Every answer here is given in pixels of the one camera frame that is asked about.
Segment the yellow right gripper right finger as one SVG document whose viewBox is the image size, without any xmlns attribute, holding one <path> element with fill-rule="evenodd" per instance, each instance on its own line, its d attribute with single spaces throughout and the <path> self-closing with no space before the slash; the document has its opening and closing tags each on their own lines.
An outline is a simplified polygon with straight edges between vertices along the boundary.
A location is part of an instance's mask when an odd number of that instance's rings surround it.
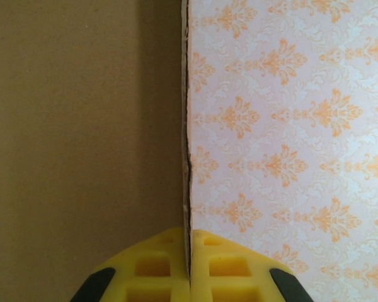
<svg viewBox="0 0 378 302">
<path fill-rule="evenodd" d="M 192 232 L 192 301 L 312 301 L 294 272 L 204 230 Z"/>
</svg>

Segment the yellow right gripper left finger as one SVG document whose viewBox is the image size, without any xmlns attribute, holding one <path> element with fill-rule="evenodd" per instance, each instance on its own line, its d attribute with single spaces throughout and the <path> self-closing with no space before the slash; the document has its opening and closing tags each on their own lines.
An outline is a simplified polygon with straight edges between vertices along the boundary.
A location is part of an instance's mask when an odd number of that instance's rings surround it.
<svg viewBox="0 0 378 302">
<path fill-rule="evenodd" d="M 82 283 L 71 301 L 188 301 L 182 227 L 169 228 L 119 252 Z"/>
</svg>

